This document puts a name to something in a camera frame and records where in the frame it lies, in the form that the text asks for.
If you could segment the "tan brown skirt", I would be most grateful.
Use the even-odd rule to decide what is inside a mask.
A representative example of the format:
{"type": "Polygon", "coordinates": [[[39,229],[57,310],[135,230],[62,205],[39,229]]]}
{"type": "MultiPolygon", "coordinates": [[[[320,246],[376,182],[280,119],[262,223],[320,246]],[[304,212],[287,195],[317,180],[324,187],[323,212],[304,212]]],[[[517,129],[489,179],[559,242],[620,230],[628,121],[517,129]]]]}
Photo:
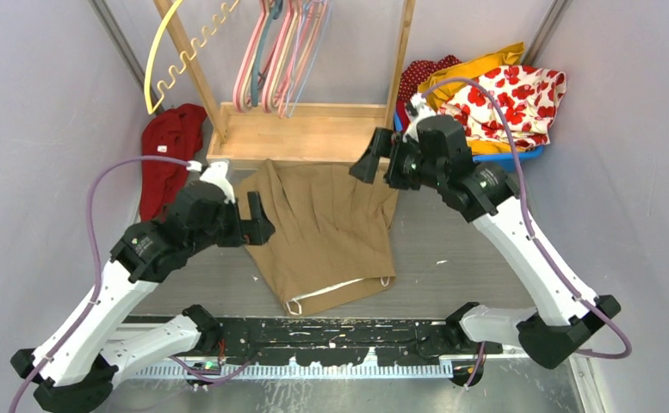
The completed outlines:
{"type": "Polygon", "coordinates": [[[260,194],[275,232],[248,252],[289,316],[305,317],[396,283],[390,230],[399,200],[382,180],[363,183],[342,164],[265,161],[237,184],[260,194]]]}

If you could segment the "teal blue wire hanger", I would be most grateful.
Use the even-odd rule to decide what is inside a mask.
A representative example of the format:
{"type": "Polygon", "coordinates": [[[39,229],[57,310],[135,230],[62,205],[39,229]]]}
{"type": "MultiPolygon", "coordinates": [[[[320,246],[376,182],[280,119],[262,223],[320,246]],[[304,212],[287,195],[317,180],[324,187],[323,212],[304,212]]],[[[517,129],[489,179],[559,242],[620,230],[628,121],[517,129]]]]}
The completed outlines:
{"type": "Polygon", "coordinates": [[[269,34],[272,22],[280,17],[282,8],[282,0],[263,1],[263,25],[257,36],[255,56],[251,67],[251,106],[254,108],[256,108],[260,102],[260,95],[266,78],[266,70],[262,67],[266,38],[269,34]]]}

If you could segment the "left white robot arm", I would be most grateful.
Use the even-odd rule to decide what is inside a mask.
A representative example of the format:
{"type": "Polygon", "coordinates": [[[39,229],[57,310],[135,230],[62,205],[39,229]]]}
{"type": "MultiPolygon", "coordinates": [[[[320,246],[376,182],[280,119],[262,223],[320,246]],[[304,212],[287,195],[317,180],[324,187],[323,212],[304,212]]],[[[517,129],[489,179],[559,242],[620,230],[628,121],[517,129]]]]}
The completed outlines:
{"type": "Polygon", "coordinates": [[[221,344],[221,324],[200,305],[168,323],[118,344],[109,338],[137,304],[190,257],[216,246],[263,245],[274,233],[261,196],[247,194],[248,218],[235,196],[215,183],[183,188],[164,216],[129,226],[97,269],[83,302],[42,345],[18,350],[11,366],[47,412],[91,412],[131,374],[163,358],[212,354],[221,344]]]}

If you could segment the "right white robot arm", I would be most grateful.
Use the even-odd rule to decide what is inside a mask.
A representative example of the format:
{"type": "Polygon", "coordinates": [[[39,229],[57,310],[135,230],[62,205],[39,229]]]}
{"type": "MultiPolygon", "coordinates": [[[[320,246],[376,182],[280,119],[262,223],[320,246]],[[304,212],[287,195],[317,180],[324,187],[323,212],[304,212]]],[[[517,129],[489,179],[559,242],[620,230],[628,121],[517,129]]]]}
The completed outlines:
{"type": "Polygon", "coordinates": [[[498,164],[474,160],[455,119],[427,116],[409,133],[377,127],[350,175],[373,183],[382,159],[389,162],[383,181],[390,188],[436,190],[492,243],[534,302],[521,310],[466,303],[446,319],[455,352],[466,354],[482,342],[507,344],[553,369],[620,312],[615,297],[595,293],[556,253],[522,210],[516,181],[498,164]]]}

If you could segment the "wooden hanger rack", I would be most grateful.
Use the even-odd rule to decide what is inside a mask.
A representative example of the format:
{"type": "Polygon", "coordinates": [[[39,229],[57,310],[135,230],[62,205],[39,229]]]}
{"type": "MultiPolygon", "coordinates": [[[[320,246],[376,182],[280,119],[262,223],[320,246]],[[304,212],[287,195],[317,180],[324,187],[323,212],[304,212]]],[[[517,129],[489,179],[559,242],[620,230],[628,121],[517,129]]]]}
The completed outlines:
{"type": "MultiPolygon", "coordinates": [[[[392,124],[414,8],[412,1],[400,2],[398,39],[385,104],[311,103],[300,99],[291,118],[279,118],[276,113],[263,111],[262,87],[258,106],[248,112],[236,111],[232,100],[218,101],[218,115],[208,116],[213,128],[208,160],[226,158],[240,169],[255,169],[268,159],[285,164],[355,162],[371,133],[379,126],[392,124]]],[[[282,8],[266,38],[262,60],[266,76],[283,14],[282,8]]]]}

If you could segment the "light blue hanger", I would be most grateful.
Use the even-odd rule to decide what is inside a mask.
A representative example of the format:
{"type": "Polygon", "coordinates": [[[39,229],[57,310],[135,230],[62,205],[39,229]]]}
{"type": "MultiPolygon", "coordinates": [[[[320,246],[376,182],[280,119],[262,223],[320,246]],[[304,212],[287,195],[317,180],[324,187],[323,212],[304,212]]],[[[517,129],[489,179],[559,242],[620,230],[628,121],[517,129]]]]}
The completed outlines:
{"type": "Polygon", "coordinates": [[[294,34],[290,76],[283,106],[283,116],[291,118],[318,57],[322,36],[331,14],[331,1],[304,1],[303,13],[294,34]]]}

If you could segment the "beige hanger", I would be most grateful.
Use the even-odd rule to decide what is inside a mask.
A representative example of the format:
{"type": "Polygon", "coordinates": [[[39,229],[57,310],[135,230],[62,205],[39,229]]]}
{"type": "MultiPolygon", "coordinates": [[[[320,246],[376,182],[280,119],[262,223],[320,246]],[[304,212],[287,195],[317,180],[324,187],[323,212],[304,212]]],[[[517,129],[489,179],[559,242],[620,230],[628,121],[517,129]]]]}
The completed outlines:
{"type": "Polygon", "coordinates": [[[284,4],[284,20],[269,73],[268,104],[279,118],[289,117],[288,106],[309,60],[317,25],[314,1],[285,1],[284,4]]]}

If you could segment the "pink hanger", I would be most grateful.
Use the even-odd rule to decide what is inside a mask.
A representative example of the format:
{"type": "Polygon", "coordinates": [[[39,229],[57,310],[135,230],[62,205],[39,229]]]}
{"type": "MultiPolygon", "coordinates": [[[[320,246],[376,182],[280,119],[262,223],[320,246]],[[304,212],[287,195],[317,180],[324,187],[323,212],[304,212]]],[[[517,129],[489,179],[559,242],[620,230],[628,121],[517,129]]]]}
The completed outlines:
{"type": "Polygon", "coordinates": [[[292,57],[294,34],[302,17],[303,6],[304,2],[301,0],[283,2],[283,21],[263,85],[263,111],[266,114],[277,113],[283,103],[290,79],[287,69],[292,57]]]}
{"type": "Polygon", "coordinates": [[[244,58],[238,70],[232,102],[239,113],[248,112],[260,102],[260,67],[265,36],[273,21],[273,1],[259,2],[260,14],[251,33],[244,58]]]}

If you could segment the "yellow wavy hanger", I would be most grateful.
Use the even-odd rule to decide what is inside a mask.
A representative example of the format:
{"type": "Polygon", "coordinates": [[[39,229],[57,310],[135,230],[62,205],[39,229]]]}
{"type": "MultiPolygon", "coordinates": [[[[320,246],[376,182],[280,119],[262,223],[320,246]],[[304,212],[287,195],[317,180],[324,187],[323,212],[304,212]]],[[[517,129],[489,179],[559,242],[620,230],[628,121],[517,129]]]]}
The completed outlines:
{"type": "Polygon", "coordinates": [[[155,1],[159,22],[149,46],[142,88],[146,112],[158,111],[171,91],[188,77],[208,116],[214,118],[219,103],[203,73],[199,57],[238,8],[238,1],[224,1],[198,31],[189,36],[178,12],[183,1],[155,1]]]}

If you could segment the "red polka dot garment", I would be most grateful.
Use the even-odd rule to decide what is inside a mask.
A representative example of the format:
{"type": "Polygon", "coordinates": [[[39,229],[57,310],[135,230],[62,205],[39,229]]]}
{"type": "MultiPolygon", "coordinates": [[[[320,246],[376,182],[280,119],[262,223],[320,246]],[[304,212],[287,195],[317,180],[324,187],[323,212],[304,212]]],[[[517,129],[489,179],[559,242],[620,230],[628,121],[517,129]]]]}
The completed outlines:
{"type": "Polygon", "coordinates": [[[423,83],[428,89],[432,83],[437,82],[438,77],[444,76],[450,68],[461,63],[462,61],[452,54],[438,61],[413,60],[400,75],[397,102],[408,102],[423,83]]]}

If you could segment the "dark red garment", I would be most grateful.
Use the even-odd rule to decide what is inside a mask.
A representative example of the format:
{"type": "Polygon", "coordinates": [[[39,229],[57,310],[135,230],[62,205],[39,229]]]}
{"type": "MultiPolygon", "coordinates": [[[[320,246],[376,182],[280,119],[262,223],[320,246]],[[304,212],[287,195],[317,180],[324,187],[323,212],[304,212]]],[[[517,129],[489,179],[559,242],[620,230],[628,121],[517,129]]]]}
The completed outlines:
{"type": "MultiPolygon", "coordinates": [[[[171,157],[190,161],[203,147],[201,126],[208,118],[204,107],[183,104],[155,117],[141,136],[145,156],[171,157]]],[[[189,172],[181,165],[161,161],[142,163],[139,215],[143,220],[162,214],[184,186],[189,172]]]]}

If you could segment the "blue plastic bin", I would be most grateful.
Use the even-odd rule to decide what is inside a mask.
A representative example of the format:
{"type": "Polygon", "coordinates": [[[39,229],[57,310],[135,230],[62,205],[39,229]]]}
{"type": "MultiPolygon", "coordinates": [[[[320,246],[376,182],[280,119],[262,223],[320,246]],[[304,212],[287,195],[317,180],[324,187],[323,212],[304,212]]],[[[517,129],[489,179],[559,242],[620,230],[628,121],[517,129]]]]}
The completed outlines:
{"type": "MultiPolygon", "coordinates": [[[[401,113],[395,111],[395,114],[393,115],[393,126],[396,132],[403,132],[409,125],[409,122],[410,120],[405,112],[401,113]]],[[[515,171],[515,164],[511,154],[511,148],[508,144],[501,146],[498,145],[496,150],[489,146],[489,142],[486,142],[486,149],[483,149],[480,146],[484,144],[484,141],[468,141],[468,144],[472,150],[473,159],[475,162],[496,163],[506,172],[515,171]]],[[[523,163],[530,159],[538,158],[543,154],[544,150],[544,146],[537,146],[535,149],[530,151],[520,151],[519,160],[521,163],[523,163]]]]}

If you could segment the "yellow garment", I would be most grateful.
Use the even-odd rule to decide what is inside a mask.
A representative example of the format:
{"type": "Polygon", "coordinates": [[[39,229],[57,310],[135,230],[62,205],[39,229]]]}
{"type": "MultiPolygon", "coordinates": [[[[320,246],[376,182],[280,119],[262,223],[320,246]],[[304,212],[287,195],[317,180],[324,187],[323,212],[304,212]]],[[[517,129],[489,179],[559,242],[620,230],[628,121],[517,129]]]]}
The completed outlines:
{"type": "MultiPolygon", "coordinates": [[[[450,68],[444,76],[438,77],[437,82],[432,83],[428,89],[425,88],[425,84],[423,83],[418,88],[417,93],[422,94],[430,88],[433,88],[434,90],[431,91],[426,100],[429,105],[438,112],[438,109],[444,102],[450,100],[451,97],[463,86],[469,85],[462,82],[445,84],[445,80],[451,77],[465,77],[475,81],[475,78],[502,65],[518,65],[523,53],[524,43],[518,42],[505,46],[496,52],[490,52],[469,61],[462,61],[461,64],[450,68]]],[[[408,102],[398,102],[398,112],[405,112],[405,105],[408,102]]]]}

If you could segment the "white red floral garment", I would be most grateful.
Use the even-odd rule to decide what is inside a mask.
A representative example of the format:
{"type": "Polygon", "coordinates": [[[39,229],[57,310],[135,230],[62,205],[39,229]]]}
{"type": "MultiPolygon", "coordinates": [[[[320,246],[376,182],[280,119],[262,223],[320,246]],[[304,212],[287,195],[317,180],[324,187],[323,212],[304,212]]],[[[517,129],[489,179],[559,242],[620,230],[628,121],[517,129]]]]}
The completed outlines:
{"type": "Polygon", "coordinates": [[[567,92],[567,75],[562,71],[528,65],[502,65],[477,78],[499,104],[502,123],[491,101],[476,88],[465,85],[438,112],[459,121],[474,155],[511,151],[506,132],[510,131],[518,151],[532,151],[550,143],[562,97],[567,92]]]}

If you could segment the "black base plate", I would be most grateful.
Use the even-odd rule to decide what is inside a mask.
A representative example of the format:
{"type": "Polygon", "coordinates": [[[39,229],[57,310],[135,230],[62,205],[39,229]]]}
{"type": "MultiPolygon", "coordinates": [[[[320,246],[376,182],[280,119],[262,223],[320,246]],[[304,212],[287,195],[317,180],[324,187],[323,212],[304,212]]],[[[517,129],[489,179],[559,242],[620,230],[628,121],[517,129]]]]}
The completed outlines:
{"type": "Polygon", "coordinates": [[[219,317],[218,342],[189,355],[221,356],[232,364],[303,367],[362,365],[373,352],[379,367],[429,366],[442,356],[478,353],[458,342],[443,320],[393,318],[219,317]]]}

